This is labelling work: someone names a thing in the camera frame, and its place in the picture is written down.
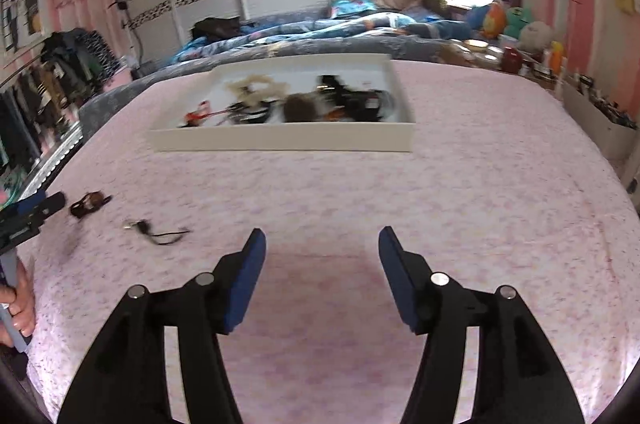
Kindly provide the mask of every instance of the white tray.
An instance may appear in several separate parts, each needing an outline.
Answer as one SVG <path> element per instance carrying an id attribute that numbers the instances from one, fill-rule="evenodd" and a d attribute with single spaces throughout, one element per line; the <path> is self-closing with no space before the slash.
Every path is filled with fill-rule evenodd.
<path id="1" fill-rule="evenodd" d="M 201 127 L 178 128 L 184 124 L 184 115 L 196 110 L 202 101 L 208 100 L 214 112 L 236 102 L 236 97 L 224 85 L 251 74 L 264 74 L 276 82 L 287 82 L 289 94 L 314 91 L 319 75 L 338 75 L 350 88 L 387 90 L 393 96 L 394 111 L 379 123 L 283 123 L 281 116 L 274 114 L 263 125 L 217 127 L 214 117 Z M 160 115 L 147 137 L 156 151 L 411 151 L 414 125 L 413 112 L 388 56 L 313 54 L 243 61 L 202 73 L 196 84 Z"/>

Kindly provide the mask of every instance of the finger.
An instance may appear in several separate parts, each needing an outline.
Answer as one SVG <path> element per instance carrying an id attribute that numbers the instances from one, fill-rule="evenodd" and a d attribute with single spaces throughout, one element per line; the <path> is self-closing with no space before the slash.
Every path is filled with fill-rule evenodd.
<path id="1" fill-rule="evenodd" d="M 5 344 L 10 348 L 14 346 L 14 340 L 12 340 L 4 325 L 0 325 L 0 344 Z"/>
<path id="2" fill-rule="evenodd" d="M 36 329 L 36 318 L 33 317 L 31 321 L 29 321 L 27 326 L 21 330 L 21 332 L 24 337 L 28 338 L 33 334 L 35 329 Z"/>
<path id="3" fill-rule="evenodd" d="M 14 303 L 17 298 L 15 290 L 6 285 L 0 285 L 0 303 Z"/>
<path id="4" fill-rule="evenodd" d="M 15 289 L 15 300 L 9 305 L 9 312 L 12 316 L 24 311 L 33 302 L 33 292 L 30 283 L 19 281 Z"/>
<path id="5" fill-rule="evenodd" d="M 18 330 L 25 330 L 31 326 L 31 323 L 35 320 L 36 314 L 33 311 L 33 306 L 27 306 L 25 310 L 20 312 L 17 316 L 14 316 L 13 324 Z"/>

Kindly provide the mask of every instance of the hair accessory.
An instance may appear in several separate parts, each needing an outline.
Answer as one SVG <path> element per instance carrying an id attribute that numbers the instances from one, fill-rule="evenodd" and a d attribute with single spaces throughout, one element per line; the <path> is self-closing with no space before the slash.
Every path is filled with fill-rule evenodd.
<path id="1" fill-rule="evenodd" d="M 354 121 L 375 123 L 387 117 L 394 109 L 394 99 L 383 90 L 352 90 L 331 74 L 319 77 L 316 90 L 325 101 L 343 107 L 344 113 Z"/>
<path id="2" fill-rule="evenodd" d="M 69 206 L 69 213 L 75 216 L 78 220 L 82 219 L 90 213 L 95 213 L 103 205 L 108 204 L 112 198 L 113 197 L 111 195 L 105 197 L 104 193 L 101 191 L 87 193 L 82 197 L 82 200 L 74 202 Z"/>
<path id="3" fill-rule="evenodd" d="M 211 104 L 203 101 L 193 112 L 188 112 L 184 117 L 184 125 L 181 128 L 199 127 L 205 119 L 209 119 L 214 115 L 226 114 L 229 110 L 221 110 L 220 112 L 211 112 Z"/>
<path id="4" fill-rule="evenodd" d="M 252 74 L 235 83 L 226 84 L 239 103 L 248 107 L 258 107 L 269 99 L 282 100 L 287 96 L 288 83 L 276 83 L 273 78 L 262 74 Z"/>
<path id="5" fill-rule="evenodd" d="M 275 101 L 261 101 L 255 107 L 234 103 L 227 109 L 227 118 L 235 125 L 261 125 L 271 117 L 274 103 Z"/>
<path id="6" fill-rule="evenodd" d="M 312 123 L 318 120 L 316 102 L 309 94 L 291 94 L 282 105 L 285 123 Z"/>
<path id="7" fill-rule="evenodd" d="M 175 244 L 176 242 L 181 241 L 186 234 L 191 233 L 189 229 L 186 229 L 185 227 L 181 227 L 179 231 L 172 231 L 170 233 L 158 233 L 156 235 L 153 235 L 151 233 L 151 222 L 149 222 L 148 220 L 138 220 L 137 222 L 126 221 L 124 223 L 123 229 L 136 229 L 141 235 L 146 237 L 155 245 L 172 245 L 172 244 Z M 169 242 L 159 242 L 156 240 L 156 238 L 159 238 L 159 237 L 171 237 L 171 236 L 175 236 L 175 238 Z"/>

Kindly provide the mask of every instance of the black bag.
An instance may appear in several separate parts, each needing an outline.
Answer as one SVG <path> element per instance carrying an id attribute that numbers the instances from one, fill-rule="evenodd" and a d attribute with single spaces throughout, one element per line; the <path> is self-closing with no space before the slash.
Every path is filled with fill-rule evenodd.
<path id="1" fill-rule="evenodd" d="M 235 18 L 205 18 L 196 22 L 191 29 L 192 40 L 206 36 L 209 43 L 229 40 L 240 35 L 239 16 Z"/>

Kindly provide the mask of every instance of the cardboard box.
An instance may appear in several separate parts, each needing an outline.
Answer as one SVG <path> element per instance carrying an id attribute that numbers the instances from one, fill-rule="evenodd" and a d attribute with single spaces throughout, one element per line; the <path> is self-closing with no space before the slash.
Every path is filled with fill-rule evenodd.
<path id="1" fill-rule="evenodd" d="M 178 128 L 187 112 L 202 101 L 213 111 L 236 102 L 224 86 L 249 75 L 289 83 L 289 93 L 308 93 L 318 76 L 338 75 L 350 88 L 387 90 L 394 100 L 389 117 L 379 123 L 283 123 L 279 115 L 263 125 Z M 314 54 L 222 65 L 200 75 L 196 84 L 152 125 L 147 139 L 156 151 L 334 150 L 411 151 L 415 120 L 389 56 L 384 54 Z"/>
<path id="2" fill-rule="evenodd" d="M 565 110 L 596 143 L 606 159 L 623 160 L 629 156 L 634 147 L 637 130 L 609 121 L 606 115 L 570 83 L 562 84 L 562 98 Z"/>

